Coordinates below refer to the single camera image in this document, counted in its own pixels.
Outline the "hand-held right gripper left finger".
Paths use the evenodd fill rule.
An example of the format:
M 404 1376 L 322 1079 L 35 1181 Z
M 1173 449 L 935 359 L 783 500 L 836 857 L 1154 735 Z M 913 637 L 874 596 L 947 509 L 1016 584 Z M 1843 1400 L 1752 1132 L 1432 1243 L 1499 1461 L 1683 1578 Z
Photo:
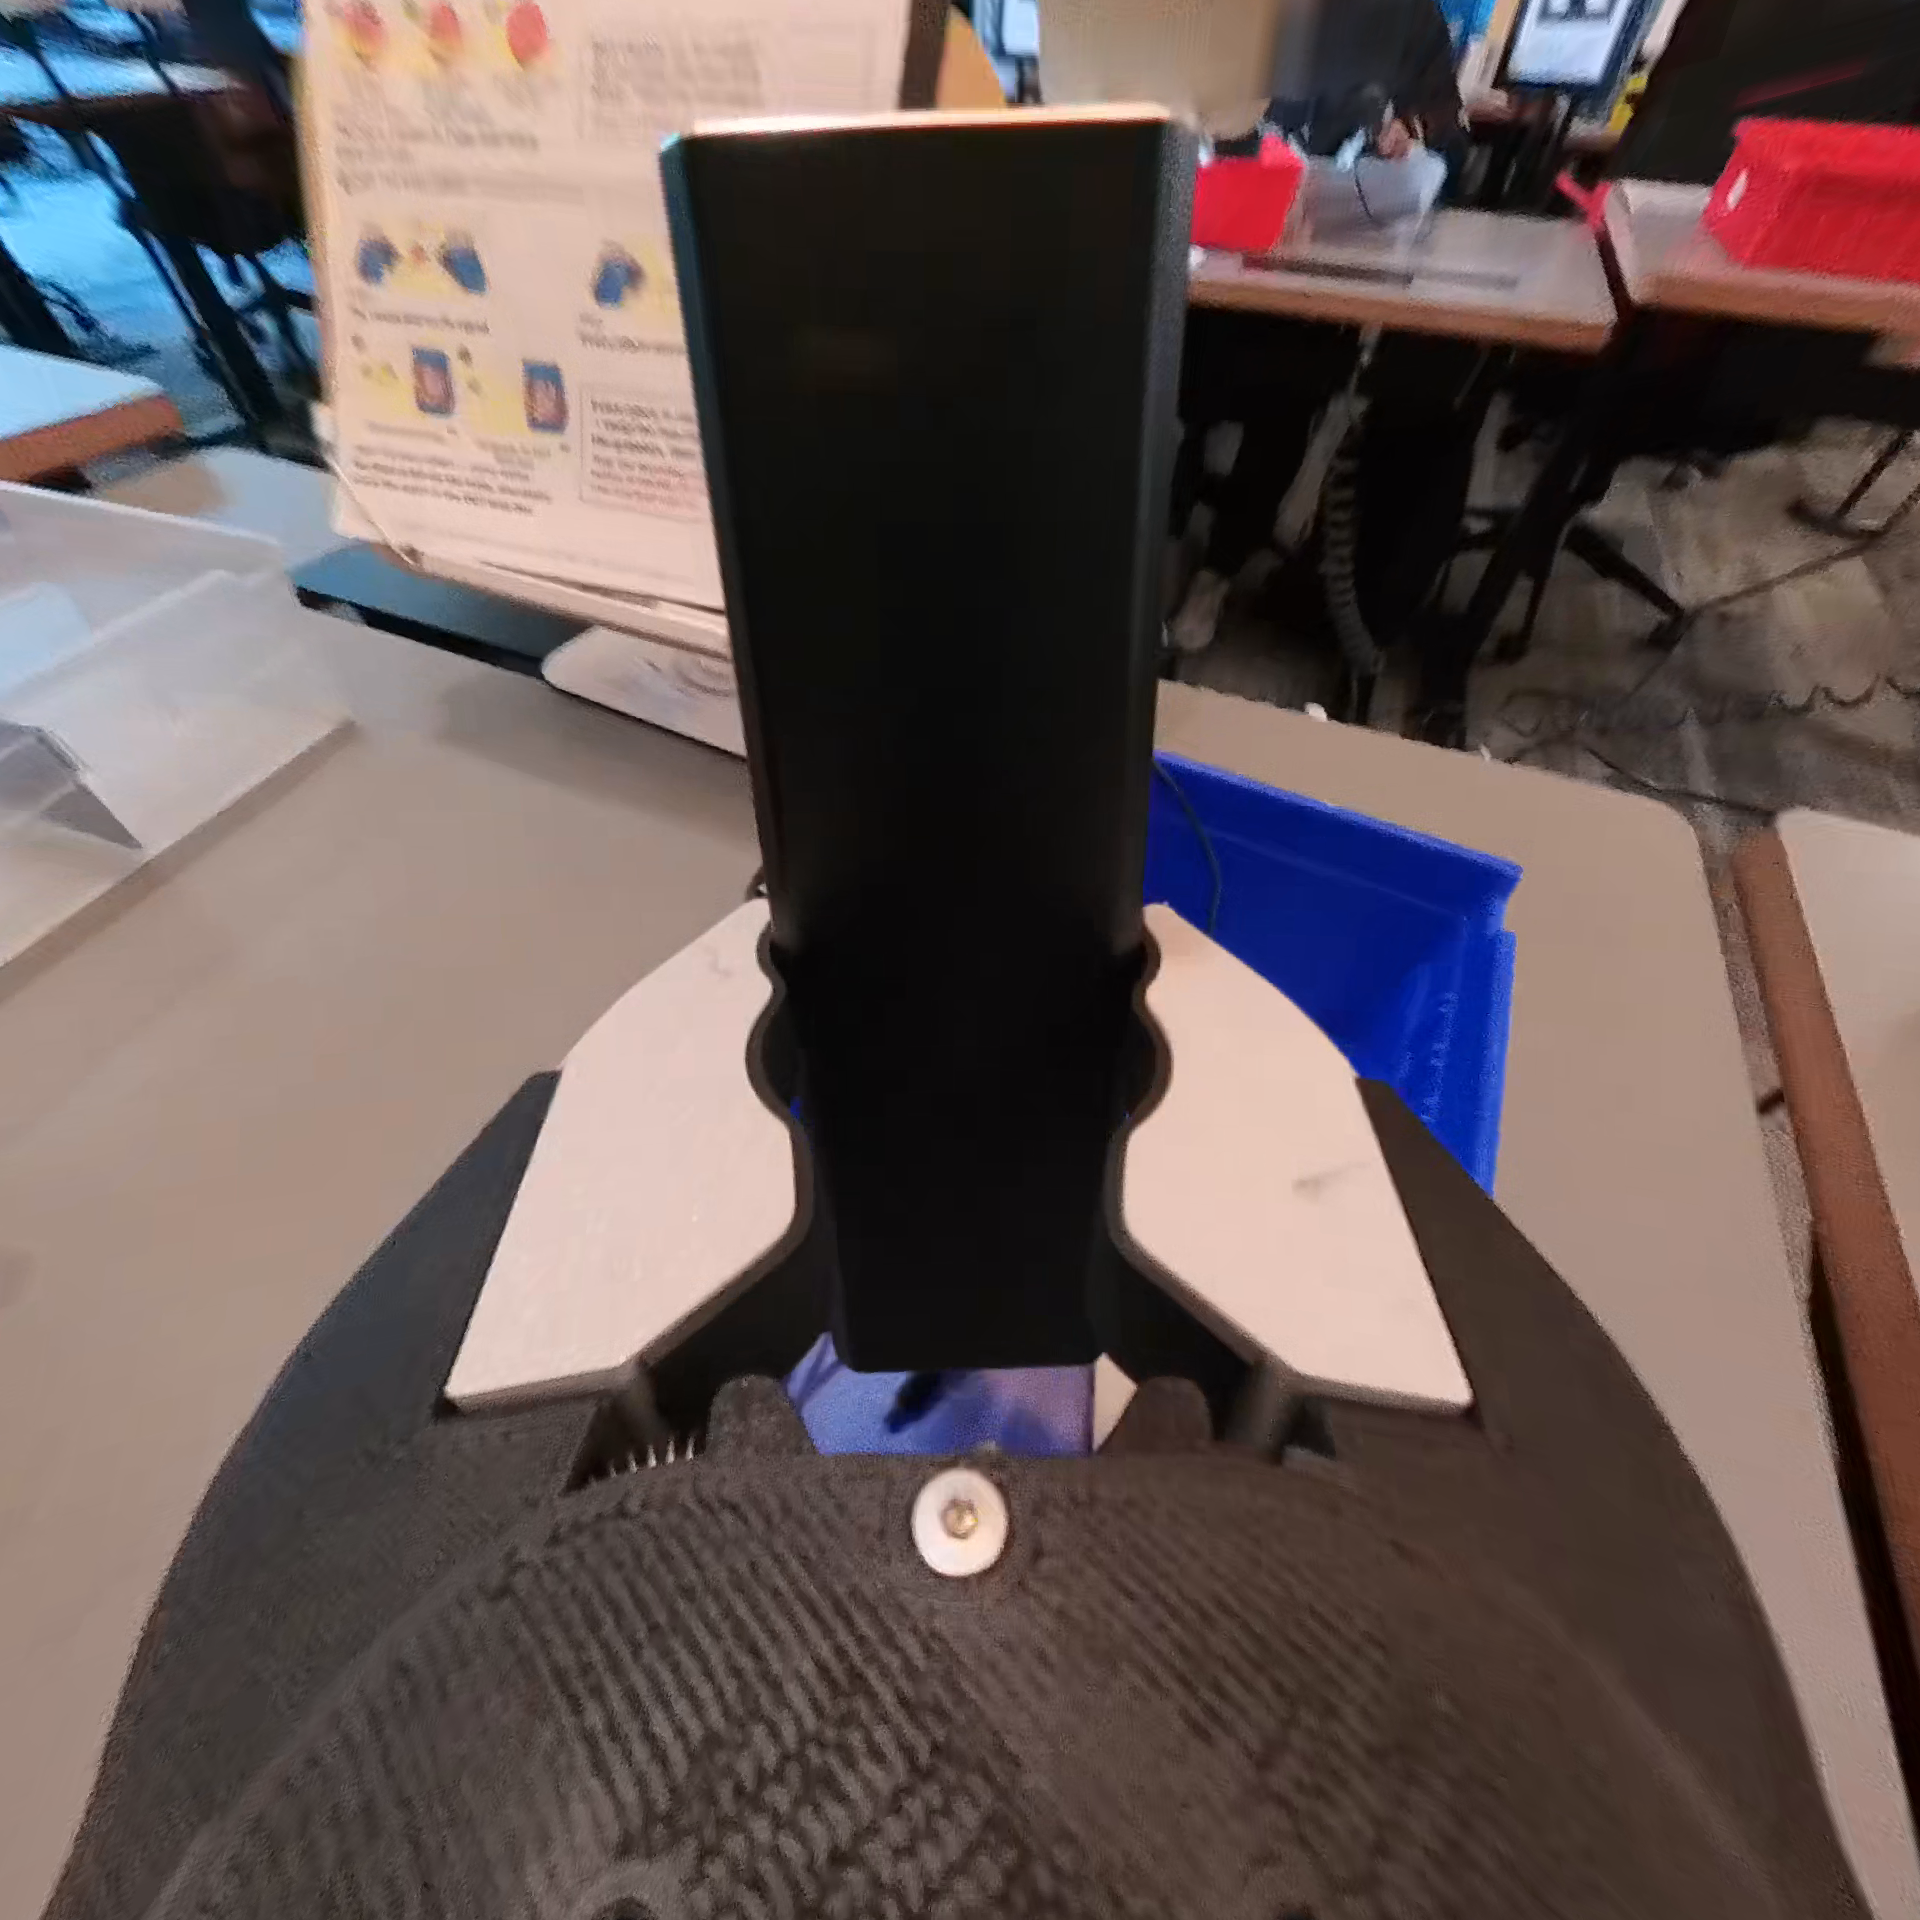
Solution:
M 455 1410 L 605 1394 L 800 1229 L 794 1127 L 754 1050 L 767 901 L 724 914 L 568 1052 L 443 1385 Z

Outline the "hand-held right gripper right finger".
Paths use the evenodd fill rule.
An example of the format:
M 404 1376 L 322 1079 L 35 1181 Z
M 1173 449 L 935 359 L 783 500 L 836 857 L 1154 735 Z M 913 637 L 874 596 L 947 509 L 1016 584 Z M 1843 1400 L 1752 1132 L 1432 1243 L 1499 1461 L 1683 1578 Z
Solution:
M 1121 1145 L 1128 1250 L 1297 1385 L 1381 1408 L 1473 1408 L 1347 1056 L 1173 905 L 1148 905 L 1143 932 L 1143 1019 L 1163 1077 Z

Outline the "beige desk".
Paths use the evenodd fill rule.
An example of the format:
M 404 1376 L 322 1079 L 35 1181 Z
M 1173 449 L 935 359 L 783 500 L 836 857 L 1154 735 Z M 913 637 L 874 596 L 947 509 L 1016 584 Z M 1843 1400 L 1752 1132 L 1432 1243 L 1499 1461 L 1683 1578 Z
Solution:
M 1863 333 L 1873 368 L 1919 370 L 1919 289 L 1907 282 L 1736 263 L 1706 229 L 1709 189 L 1625 179 L 1603 237 L 1636 309 L 1772 327 Z
M 3 345 L 3 483 L 40 485 L 178 442 L 186 423 L 145 375 Z
M 4 972 L 3 1909 L 40 1916 L 208 1480 L 519 1084 L 747 889 L 724 754 L 306 616 L 348 732 Z M 1159 740 L 1522 866 L 1497 1201 L 1639 1370 L 1767 1610 L 1848 1856 L 1908 1795 L 1691 827 L 1176 687 Z
M 1919 1627 L 1919 842 L 1794 807 L 1736 855 L 1816 1243 L 1840 1426 Z
M 1299 227 L 1269 257 L 1193 250 L 1188 297 L 1272 321 L 1586 357 L 1619 323 L 1585 224 L 1473 209 L 1347 236 Z

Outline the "blue plastic bin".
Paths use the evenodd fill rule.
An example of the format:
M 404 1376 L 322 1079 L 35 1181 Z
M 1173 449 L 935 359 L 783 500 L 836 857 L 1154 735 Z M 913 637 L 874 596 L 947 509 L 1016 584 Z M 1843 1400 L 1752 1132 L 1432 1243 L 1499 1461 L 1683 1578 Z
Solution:
M 1157 754 L 1143 898 L 1173 905 L 1283 989 L 1484 1192 L 1497 1181 L 1517 885 L 1521 866 L 1497 855 Z M 787 1381 L 831 1456 L 1084 1456 L 1115 1393 L 1106 1364 L 859 1375 L 831 1336 Z

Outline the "black stand base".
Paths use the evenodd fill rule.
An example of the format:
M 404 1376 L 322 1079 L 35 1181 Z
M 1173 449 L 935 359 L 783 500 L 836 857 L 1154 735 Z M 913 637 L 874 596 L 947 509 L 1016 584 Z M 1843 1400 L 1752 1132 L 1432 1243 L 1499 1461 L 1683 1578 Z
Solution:
M 523 677 L 540 677 L 546 659 L 589 629 L 576 616 L 426 577 L 369 541 L 304 560 L 288 580 L 304 608 Z

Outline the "clear plastic box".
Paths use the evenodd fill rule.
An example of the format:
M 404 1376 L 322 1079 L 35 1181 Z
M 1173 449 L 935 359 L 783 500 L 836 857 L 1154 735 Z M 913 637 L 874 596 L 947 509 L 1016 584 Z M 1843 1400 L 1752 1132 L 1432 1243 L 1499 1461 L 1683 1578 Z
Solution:
M 4 485 L 4 967 L 351 723 L 279 539 Z

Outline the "printed instruction sheet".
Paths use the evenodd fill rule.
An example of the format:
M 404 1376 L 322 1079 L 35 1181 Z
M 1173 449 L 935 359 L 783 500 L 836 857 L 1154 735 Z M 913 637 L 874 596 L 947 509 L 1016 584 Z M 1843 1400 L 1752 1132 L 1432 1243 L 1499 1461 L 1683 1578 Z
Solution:
M 663 146 L 930 106 L 947 5 L 304 7 L 336 522 L 721 611 Z

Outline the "small red crate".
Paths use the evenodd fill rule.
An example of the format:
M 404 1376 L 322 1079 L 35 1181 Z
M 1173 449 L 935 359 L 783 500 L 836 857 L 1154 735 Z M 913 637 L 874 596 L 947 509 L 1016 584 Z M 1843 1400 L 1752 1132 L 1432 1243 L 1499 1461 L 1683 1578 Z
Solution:
M 1215 151 L 1196 168 L 1191 245 L 1210 253 L 1272 257 L 1285 240 L 1308 181 L 1308 157 L 1264 133 L 1251 151 Z

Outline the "white plastic bag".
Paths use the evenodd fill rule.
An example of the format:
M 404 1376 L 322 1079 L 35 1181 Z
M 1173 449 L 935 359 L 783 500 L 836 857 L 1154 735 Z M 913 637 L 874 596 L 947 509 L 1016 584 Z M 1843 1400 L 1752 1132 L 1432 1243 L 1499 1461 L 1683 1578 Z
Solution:
M 1449 184 L 1449 160 L 1415 144 L 1400 157 L 1348 146 L 1308 157 L 1303 232 L 1317 245 L 1404 242 L 1427 227 Z

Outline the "black office chair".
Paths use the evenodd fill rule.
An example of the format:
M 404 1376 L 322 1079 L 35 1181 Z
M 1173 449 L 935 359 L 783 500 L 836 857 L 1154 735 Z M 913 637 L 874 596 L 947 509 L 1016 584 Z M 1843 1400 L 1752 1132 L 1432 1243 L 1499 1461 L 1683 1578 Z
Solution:
M 304 245 L 296 87 L 259 5 L 109 5 L 131 26 L 155 89 L 98 107 L 108 146 L 199 321 L 213 365 L 266 442 L 297 433 L 321 375 L 297 314 L 312 297 L 274 280 L 268 257 Z

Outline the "large red crate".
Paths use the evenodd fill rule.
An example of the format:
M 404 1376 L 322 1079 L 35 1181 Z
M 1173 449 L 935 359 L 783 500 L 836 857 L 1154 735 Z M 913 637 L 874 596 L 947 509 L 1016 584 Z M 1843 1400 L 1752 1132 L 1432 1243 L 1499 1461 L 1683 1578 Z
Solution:
M 1919 129 L 1746 116 L 1701 227 L 1749 271 L 1919 284 Z

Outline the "brown cardboard board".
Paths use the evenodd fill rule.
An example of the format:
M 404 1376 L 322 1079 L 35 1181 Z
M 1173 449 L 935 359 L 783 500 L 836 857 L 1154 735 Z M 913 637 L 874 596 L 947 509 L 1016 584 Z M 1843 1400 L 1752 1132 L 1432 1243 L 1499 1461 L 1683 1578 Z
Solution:
M 969 5 L 908 3 L 898 107 L 1002 113 L 1005 92 Z

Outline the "computer monitor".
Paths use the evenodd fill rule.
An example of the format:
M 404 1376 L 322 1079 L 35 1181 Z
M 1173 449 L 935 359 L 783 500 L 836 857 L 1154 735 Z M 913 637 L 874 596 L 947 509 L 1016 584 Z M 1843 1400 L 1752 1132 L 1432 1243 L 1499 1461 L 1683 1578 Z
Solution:
M 1609 95 L 1641 49 L 1650 9 L 1650 3 L 1521 3 L 1495 83 Z

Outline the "black desk frame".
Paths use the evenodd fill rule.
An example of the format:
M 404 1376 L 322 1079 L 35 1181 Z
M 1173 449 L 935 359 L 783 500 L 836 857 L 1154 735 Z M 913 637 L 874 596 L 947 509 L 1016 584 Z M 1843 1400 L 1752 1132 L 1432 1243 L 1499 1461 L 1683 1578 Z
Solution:
M 1411 650 L 1408 732 L 1464 747 L 1469 680 L 1522 575 L 1545 584 L 1560 537 L 1592 506 L 1636 437 L 1650 433 L 1661 351 L 1648 324 L 1613 327 L 1597 353 L 1448 344 L 1393 333 L 1368 375 L 1359 453 L 1359 613 L 1378 647 Z M 1469 604 L 1435 594 L 1468 517 L 1482 433 L 1497 397 L 1535 402 L 1547 453 L 1495 533 Z

